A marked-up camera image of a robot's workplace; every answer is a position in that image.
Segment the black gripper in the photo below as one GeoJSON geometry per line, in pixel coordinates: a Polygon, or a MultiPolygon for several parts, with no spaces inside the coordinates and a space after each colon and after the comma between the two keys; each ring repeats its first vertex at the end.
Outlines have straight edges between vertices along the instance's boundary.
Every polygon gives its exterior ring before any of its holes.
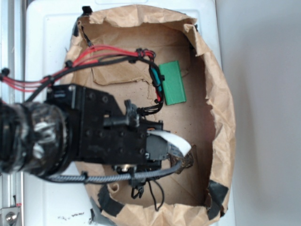
{"type": "Polygon", "coordinates": [[[63,113],[67,135],[63,164],[129,164],[144,171],[161,169],[167,158],[167,142],[150,134],[162,131],[163,123],[142,118],[130,100],[122,113],[109,93],[71,84],[53,86],[46,103],[63,113]]]}

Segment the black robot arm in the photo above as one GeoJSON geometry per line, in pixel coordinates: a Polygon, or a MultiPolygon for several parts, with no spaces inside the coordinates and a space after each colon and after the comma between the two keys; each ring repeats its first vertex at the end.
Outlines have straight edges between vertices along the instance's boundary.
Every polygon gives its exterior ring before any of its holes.
{"type": "Polygon", "coordinates": [[[57,85],[44,102],[0,106],[0,170],[47,177],[71,162],[159,169],[168,144],[155,137],[161,122],[143,119],[125,101],[80,85],[57,85]]]}

